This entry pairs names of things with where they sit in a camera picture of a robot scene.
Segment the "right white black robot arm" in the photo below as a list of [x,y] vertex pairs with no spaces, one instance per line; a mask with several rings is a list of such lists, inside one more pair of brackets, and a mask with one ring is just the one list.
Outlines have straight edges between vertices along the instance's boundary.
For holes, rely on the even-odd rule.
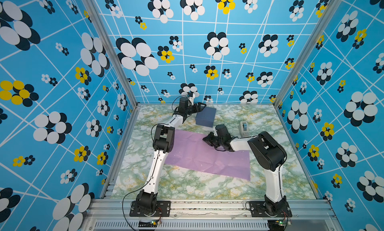
[[264,169],[266,178],[265,212],[277,216],[287,207],[287,198],[283,191],[282,167],[287,160],[285,149],[268,133],[256,136],[232,136],[225,125],[217,125],[203,141],[222,152],[251,151],[259,165]]

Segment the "left green circuit board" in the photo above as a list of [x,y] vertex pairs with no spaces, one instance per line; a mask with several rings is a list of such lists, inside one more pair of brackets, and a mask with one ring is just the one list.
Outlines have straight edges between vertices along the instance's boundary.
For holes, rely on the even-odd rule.
[[160,220],[156,221],[139,221],[139,228],[156,228],[158,225],[161,224]]

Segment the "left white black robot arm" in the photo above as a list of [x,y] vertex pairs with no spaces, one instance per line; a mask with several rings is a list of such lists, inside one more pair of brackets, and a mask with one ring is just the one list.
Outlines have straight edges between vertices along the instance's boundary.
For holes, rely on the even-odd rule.
[[176,128],[192,114],[203,111],[206,106],[201,102],[195,103],[193,97],[181,96],[179,106],[175,108],[169,121],[153,126],[155,129],[155,133],[151,135],[154,148],[153,162],[148,178],[136,197],[136,205],[140,210],[149,214],[156,211],[161,171],[174,147]]

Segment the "dark blue gift box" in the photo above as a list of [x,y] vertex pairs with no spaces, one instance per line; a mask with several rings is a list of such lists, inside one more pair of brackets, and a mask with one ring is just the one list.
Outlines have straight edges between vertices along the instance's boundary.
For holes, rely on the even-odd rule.
[[196,115],[196,125],[212,128],[214,126],[216,111],[216,108],[204,107],[204,109]]

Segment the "purple wrapping paper sheet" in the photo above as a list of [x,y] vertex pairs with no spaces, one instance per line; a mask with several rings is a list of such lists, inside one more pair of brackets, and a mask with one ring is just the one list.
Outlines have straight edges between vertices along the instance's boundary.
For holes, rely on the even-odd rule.
[[176,130],[165,163],[189,170],[251,180],[250,152],[221,152],[203,141],[206,135]]

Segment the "aluminium front rail frame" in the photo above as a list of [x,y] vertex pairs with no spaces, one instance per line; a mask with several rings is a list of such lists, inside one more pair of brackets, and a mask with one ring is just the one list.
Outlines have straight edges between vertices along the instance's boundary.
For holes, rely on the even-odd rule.
[[[253,218],[246,203],[253,200],[170,200],[169,217],[130,217],[131,200],[95,200],[82,231],[270,231],[268,220],[285,223],[284,231],[341,231],[326,200],[289,200],[291,218]],[[139,221],[156,221],[139,228]]]

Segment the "green circuit board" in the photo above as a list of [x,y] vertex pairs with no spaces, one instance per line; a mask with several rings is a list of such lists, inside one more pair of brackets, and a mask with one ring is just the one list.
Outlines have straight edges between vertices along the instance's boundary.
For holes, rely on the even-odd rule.
[[156,221],[139,221],[139,228],[156,228],[158,225],[161,224],[160,220]]
[[272,221],[268,220],[268,226],[270,231],[284,231],[285,230],[285,223],[280,220]]

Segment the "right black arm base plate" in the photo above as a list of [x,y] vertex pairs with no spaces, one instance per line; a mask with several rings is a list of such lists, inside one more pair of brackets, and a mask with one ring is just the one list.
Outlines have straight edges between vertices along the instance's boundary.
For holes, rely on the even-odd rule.
[[253,218],[291,218],[292,211],[288,202],[281,200],[277,203],[265,201],[249,201],[246,209],[251,212]]

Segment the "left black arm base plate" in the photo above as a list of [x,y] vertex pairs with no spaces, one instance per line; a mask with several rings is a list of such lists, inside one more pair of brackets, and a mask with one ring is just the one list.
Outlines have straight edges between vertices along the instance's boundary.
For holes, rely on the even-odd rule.
[[131,203],[130,217],[169,217],[171,201],[156,201],[147,204],[133,201]]

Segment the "white tape dispenser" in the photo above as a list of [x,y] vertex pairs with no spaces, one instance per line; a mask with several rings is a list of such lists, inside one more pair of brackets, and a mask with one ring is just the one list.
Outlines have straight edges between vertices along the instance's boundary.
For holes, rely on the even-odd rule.
[[240,121],[239,131],[242,138],[249,136],[249,125],[246,121]]

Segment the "right green circuit board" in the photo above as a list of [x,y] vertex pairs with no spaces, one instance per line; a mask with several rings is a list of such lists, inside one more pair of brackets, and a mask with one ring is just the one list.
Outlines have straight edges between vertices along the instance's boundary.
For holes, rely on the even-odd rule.
[[285,223],[280,220],[272,221],[268,220],[268,226],[270,231],[284,231],[285,230]]

